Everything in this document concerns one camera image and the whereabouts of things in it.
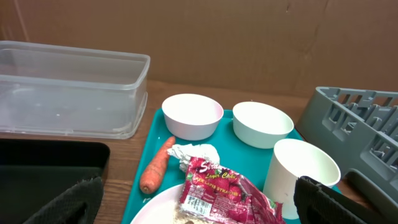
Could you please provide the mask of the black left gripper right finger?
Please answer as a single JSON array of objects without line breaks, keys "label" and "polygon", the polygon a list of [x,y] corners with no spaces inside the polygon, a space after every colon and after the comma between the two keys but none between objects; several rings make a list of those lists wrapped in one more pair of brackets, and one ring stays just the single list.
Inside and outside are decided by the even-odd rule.
[{"label": "black left gripper right finger", "polygon": [[389,220],[333,189],[302,176],[295,183],[294,205],[301,224],[384,224]]}]

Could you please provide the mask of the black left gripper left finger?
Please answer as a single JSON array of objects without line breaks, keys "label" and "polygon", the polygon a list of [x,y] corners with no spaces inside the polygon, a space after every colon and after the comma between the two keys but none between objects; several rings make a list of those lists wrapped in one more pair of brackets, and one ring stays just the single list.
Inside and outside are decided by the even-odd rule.
[{"label": "black left gripper left finger", "polygon": [[83,179],[44,205],[24,224],[93,224],[103,195],[101,177]]}]

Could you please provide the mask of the white cup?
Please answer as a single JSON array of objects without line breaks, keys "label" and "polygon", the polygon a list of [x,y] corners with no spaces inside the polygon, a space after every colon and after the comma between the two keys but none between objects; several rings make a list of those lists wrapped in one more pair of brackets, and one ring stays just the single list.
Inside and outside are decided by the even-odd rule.
[{"label": "white cup", "polygon": [[308,176],[332,188],[341,179],[337,163],[318,147],[297,139],[277,141],[264,182],[263,193],[282,204],[282,217],[298,219],[294,205],[295,183]]}]

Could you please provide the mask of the pink plate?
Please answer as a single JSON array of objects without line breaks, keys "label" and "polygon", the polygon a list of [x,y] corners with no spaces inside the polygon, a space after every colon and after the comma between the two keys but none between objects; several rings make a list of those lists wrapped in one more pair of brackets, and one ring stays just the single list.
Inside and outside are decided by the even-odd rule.
[{"label": "pink plate", "polygon": [[183,185],[173,186],[149,200],[130,224],[173,224]]}]

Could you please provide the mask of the white bowl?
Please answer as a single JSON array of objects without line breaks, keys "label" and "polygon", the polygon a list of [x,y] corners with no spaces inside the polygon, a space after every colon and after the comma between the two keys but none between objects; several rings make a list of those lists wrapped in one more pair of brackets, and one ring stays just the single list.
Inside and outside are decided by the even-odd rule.
[{"label": "white bowl", "polygon": [[271,149],[293,129],[290,116],[273,106],[244,101],[233,107],[233,131],[249,146]]}]

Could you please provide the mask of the red snack wrapper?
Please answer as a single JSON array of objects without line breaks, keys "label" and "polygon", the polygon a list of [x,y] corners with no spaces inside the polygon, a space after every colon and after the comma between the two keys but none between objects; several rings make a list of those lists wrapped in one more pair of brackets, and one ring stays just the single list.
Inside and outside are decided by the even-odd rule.
[{"label": "red snack wrapper", "polygon": [[203,222],[285,222],[281,203],[267,198],[240,173],[199,157],[188,163],[178,208]]}]

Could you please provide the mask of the pink bowl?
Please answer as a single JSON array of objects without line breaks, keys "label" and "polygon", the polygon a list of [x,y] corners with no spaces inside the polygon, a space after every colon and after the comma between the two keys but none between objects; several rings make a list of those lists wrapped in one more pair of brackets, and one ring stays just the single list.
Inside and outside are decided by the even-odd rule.
[{"label": "pink bowl", "polygon": [[167,129],[187,141],[210,137],[224,115],[223,107],[214,99],[193,93],[166,98],[162,103]]}]

